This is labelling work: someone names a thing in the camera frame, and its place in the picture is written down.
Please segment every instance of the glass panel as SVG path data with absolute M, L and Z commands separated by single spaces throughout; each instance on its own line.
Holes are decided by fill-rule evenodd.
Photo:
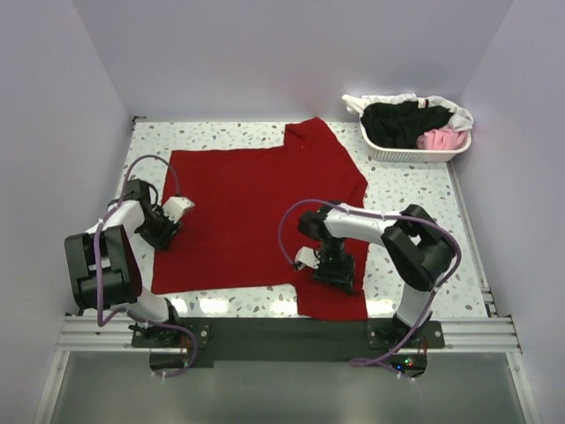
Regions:
M 347 364 L 216 362 L 161 382 L 146 353 L 74 353 L 55 423 L 524 423 L 504 354 L 430 354 L 417 385 Z

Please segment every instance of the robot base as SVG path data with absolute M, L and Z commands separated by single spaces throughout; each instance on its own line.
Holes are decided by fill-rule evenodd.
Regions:
M 346 362 L 353 358 L 376 358 L 388 352 L 394 343 L 380 331 L 392 327 L 392 318 L 353 322 L 324 322 L 306 318 L 181 318 L 179 324 L 191 329 L 198 340 L 194 367 L 213 367 L 216 360 Z M 413 375 L 416 371 L 420 375 L 423 372 L 421 368 L 425 367 L 425 345 L 429 350 L 445 347 L 439 322 L 427 322 L 419 337 L 406 344 L 407 349 L 421 348 L 421 355 L 396 354 L 388 363 L 400 366 L 398 370 L 407 375 Z M 158 341 L 134 334 L 132 347 L 170 346 L 159 345 Z M 403 364 L 407 359 L 410 362 L 413 360 L 415 365 L 404 369 Z M 177 349 L 152 352 L 149 361 L 152 369 L 183 366 L 183 356 Z

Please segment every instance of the pink clothing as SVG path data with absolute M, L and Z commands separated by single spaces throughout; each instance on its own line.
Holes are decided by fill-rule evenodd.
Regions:
M 418 137 L 418 148 L 421 150 L 457 150 L 467 141 L 467 132 L 456 132 L 450 128 L 424 132 Z

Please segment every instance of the black mounting plate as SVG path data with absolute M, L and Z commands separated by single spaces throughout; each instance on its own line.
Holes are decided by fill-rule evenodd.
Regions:
M 354 322 L 309 318 L 180 319 L 180 325 L 190 329 L 199 343 L 194 367 L 213 367 L 216 360 L 346 362 L 352 358 L 376 358 L 395 342 L 385 342 L 380 331 L 390 328 L 391 322 L 391 318 Z M 428 349 L 445 347 L 440 322 L 429 321 L 418 340 L 406 347 L 418 348 L 421 337 L 426 337 Z M 132 347 L 162 346 L 134 335 Z M 175 352 L 156 355 L 175 354 L 178 355 Z

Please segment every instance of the metal bracket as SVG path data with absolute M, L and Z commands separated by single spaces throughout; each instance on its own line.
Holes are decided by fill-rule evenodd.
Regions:
M 208 347 L 208 339 L 210 337 L 210 323 L 208 321 L 183 321 L 182 326 L 186 327 L 194 334 L 199 350 L 206 349 Z M 132 347 L 151 349 L 155 347 L 161 348 L 162 346 L 158 345 L 155 340 L 150 337 L 146 337 L 143 334 L 133 333 Z
M 389 318 L 378 318 L 369 320 L 366 324 L 367 343 L 369 349 L 389 350 L 399 341 L 400 337 L 391 335 L 391 320 Z M 405 345 L 405 349 L 420 349 L 424 341 L 428 349 L 442 349 L 445 347 L 441 322 L 429 321 L 425 323 L 416 336 L 412 337 Z

